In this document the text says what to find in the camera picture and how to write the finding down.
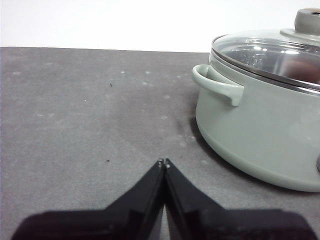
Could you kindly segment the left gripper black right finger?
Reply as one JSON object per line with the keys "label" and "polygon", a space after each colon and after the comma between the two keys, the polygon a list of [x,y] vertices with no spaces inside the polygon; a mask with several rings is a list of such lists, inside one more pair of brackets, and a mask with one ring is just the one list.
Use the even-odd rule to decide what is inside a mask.
{"label": "left gripper black right finger", "polygon": [[306,219],[281,209],[225,209],[164,160],[165,207],[173,240],[315,240]]}

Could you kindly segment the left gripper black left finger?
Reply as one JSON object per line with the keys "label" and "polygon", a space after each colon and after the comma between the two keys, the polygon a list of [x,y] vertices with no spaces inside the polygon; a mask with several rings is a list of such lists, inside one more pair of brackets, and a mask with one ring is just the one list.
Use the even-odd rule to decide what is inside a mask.
{"label": "left gripper black left finger", "polygon": [[105,209],[47,211],[25,218],[14,240],[157,240],[164,200],[164,160],[157,161]]}

